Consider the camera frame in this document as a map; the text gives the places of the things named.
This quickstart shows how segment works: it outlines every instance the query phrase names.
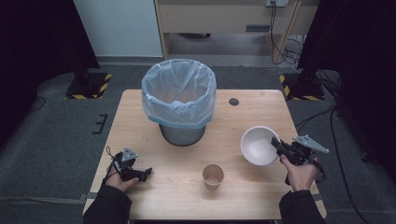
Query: sleeve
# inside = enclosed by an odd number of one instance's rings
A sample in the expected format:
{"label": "sleeve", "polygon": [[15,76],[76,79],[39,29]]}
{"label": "sleeve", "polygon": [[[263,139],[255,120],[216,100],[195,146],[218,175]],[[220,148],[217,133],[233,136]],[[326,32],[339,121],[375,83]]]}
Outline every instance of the sleeve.
{"label": "sleeve", "polygon": [[326,223],[315,204],[311,191],[309,190],[300,190],[296,192],[289,191],[280,200],[279,209],[284,224]]}
{"label": "sleeve", "polygon": [[119,189],[102,185],[96,199],[83,216],[84,224],[126,224],[132,201]]}

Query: person's left hand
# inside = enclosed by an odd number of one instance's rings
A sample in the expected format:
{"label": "person's left hand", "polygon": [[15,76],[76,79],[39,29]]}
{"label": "person's left hand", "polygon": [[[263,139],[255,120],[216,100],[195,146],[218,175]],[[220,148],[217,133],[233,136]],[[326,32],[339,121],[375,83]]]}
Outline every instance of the person's left hand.
{"label": "person's left hand", "polygon": [[127,189],[131,188],[134,184],[139,182],[139,178],[137,177],[130,179],[126,182],[123,182],[120,174],[115,174],[116,172],[117,172],[116,168],[112,166],[110,170],[110,176],[106,182],[106,185],[119,189],[122,192],[125,192]]}

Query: wall outlet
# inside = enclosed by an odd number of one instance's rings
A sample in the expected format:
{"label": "wall outlet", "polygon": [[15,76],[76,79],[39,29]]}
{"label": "wall outlet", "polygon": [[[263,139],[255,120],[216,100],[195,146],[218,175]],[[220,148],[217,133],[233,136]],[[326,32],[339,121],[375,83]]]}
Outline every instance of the wall outlet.
{"label": "wall outlet", "polygon": [[273,6],[273,2],[277,7],[286,7],[288,5],[289,0],[267,0],[265,5],[268,7]]}

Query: gray carpet floor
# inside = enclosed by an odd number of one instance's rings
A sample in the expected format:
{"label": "gray carpet floor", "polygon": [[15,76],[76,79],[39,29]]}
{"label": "gray carpet floor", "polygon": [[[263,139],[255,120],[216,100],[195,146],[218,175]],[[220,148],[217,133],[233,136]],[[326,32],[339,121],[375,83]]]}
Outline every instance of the gray carpet floor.
{"label": "gray carpet floor", "polygon": [[[84,201],[80,196],[90,190],[122,92],[140,89],[149,68],[103,65],[102,70],[113,77],[101,99],[64,99],[72,74],[40,85],[40,98],[32,105],[32,112],[0,150],[0,223],[82,223]],[[278,77],[293,72],[291,68],[211,68],[218,89],[282,90]],[[326,95],[324,101],[287,101],[287,105],[297,124],[335,103]],[[102,133],[94,134],[100,129],[96,122],[103,121],[101,115],[108,115],[106,124]],[[356,206],[370,223],[396,223],[395,185],[380,164],[361,161],[361,149],[342,118],[333,115],[332,123]],[[328,155],[319,154],[327,173],[327,179],[318,184],[328,212],[327,223],[363,223],[347,197],[332,140],[331,113],[309,121],[299,131],[303,134],[331,150]],[[33,197],[56,199],[58,203],[26,201]]]}

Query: wooden cabinet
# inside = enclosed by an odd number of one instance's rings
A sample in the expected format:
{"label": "wooden cabinet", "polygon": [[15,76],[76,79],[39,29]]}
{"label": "wooden cabinet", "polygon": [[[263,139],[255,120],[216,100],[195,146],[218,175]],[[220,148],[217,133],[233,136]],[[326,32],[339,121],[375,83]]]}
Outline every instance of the wooden cabinet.
{"label": "wooden cabinet", "polygon": [[251,30],[273,34],[283,49],[290,34],[306,35],[319,0],[289,0],[275,11],[264,0],[155,0],[164,58],[172,33],[242,34]]}

